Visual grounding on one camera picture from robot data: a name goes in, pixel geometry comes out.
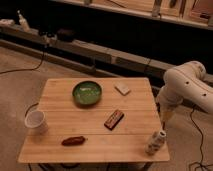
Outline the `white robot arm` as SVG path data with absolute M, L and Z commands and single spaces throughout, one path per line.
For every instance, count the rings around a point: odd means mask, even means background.
M 162 122 L 172 117 L 174 109 L 184 99 L 213 114 L 213 87 L 203 81 L 205 75 L 206 69 L 199 61 L 186 62 L 164 73 L 164 85 L 156 97 Z

